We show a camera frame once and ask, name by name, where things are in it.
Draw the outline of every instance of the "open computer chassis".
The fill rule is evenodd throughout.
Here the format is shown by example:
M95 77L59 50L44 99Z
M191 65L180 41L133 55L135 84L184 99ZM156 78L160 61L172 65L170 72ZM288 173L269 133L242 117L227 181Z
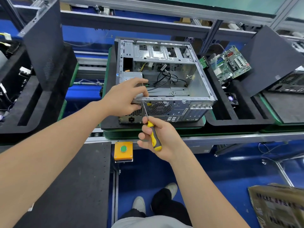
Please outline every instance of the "open computer chassis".
M212 109L217 99L190 43L120 38L116 39L116 48L116 84L135 76L153 82L164 65L167 71L187 81L186 85L179 81L150 91L149 97L135 97L133 103L144 103L149 116L168 122L197 122ZM141 108L119 117L119 122L141 123L144 115Z

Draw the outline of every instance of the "green button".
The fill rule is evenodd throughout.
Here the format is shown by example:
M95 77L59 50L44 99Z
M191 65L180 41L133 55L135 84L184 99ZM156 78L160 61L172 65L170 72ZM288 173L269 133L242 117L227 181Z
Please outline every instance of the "green button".
M120 151L123 152L123 153L126 152L127 151L127 147L126 146L120 147Z

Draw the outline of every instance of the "floor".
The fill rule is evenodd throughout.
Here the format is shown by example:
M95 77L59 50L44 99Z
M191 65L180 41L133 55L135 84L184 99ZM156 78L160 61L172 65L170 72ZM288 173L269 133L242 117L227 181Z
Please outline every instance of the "floor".
M268 146L273 148L280 144L282 143L272 143ZM285 183L272 161L267 165L262 164L257 145L257 143L248 144L219 157L213 155L213 150L209 154L196 155L211 180L252 228L260 226L251 206L247 188L274 182ZM293 153L299 153L302 147L304 147L303 141L293 141L288 145L277 147L272 153L285 155L291 150ZM304 187L303 159L288 161L283 165L295 186ZM153 195L166 184L176 182L170 165L148 150L135 150L134 161L121 164L120 169L118 218L131 209L133 200L137 196L144 198L146 213L152 216L150 203ZM177 192L174 200L183 203L180 191Z

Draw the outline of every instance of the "left hand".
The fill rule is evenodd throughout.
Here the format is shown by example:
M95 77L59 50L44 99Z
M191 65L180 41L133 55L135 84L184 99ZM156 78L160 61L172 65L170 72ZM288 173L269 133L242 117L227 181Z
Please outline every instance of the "left hand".
M131 104L132 100L138 94L143 94L145 97L149 96L145 86L135 87L139 83L148 83L148 80L136 77L113 86L110 89L101 100L105 102L109 115L120 117L141 109L141 105Z

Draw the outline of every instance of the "hand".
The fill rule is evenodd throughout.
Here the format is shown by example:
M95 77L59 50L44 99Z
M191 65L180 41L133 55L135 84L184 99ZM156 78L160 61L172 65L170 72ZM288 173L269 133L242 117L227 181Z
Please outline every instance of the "hand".
M181 139L175 128L169 122L165 122L161 119L150 116L149 120L154 124L157 137L162 145L162 149L160 151L154 150L150 137L152 129L147 127L147 125L142 126L143 133L140 133L138 135L139 139L144 140L137 141L138 145L141 148L151 150L159 158L167 162L173 161L179 155L180 152L185 152L186 150L188 150L188 147L186 146L184 141ZM146 124L147 122L147 117L143 117L143 123Z
M138 94L149 96L145 86L135 87L139 83L148 83L147 79L133 78L113 86L101 100L105 102L108 114L113 116L124 116L131 114L135 110L141 109L141 105L131 104Z

